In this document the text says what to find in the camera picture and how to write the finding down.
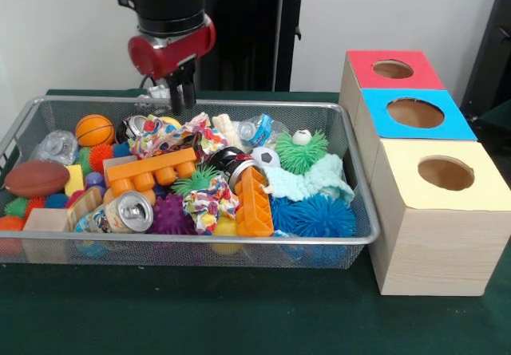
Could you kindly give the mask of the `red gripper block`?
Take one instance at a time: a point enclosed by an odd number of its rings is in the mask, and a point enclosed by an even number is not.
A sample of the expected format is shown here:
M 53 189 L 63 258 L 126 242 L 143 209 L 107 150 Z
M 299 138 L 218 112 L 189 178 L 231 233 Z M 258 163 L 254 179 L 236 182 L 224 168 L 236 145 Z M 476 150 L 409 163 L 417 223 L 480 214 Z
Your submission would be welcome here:
M 188 65 L 183 72 L 182 93 L 180 75 L 173 74 L 186 63 L 207 54 L 216 41 L 216 29 L 206 15 L 205 23 L 191 33 L 172 37 L 154 37 L 140 33 L 128 42 L 130 59 L 142 75 L 155 80 L 166 77 L 169 99 L 174 114 L 181 114 L 184 106 L 194 106 L 196 89 L 194 84 L 195 66 Z

